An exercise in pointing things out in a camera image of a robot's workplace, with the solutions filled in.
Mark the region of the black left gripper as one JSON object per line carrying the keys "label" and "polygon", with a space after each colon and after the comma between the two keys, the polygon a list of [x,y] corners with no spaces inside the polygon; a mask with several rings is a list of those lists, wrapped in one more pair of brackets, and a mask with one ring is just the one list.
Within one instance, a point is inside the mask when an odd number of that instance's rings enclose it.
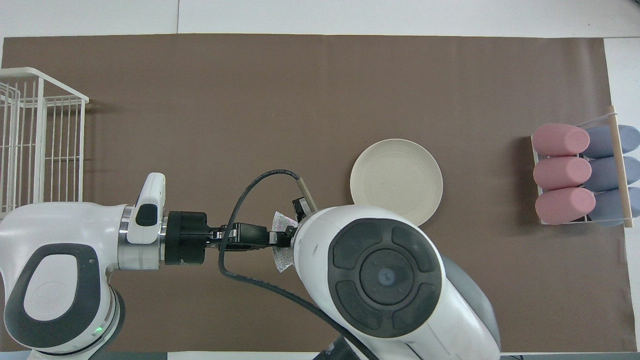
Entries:
{"label": "black left gripper", "polygon": [[[307,217],[308,204],[305,198],[292,201],[297,223]],[[164,263],[166,265],[202,265],[205,249],[217,248],[221,239],[212,236],[224,232],[227,225],[210,227],[205,212],[170,211],[167,215],[164,239]],[[247,223],[235,224],[235,244],[251,247],[289,247],[293,238],[293,227],[284,231],[269,231],[266,227]]]}

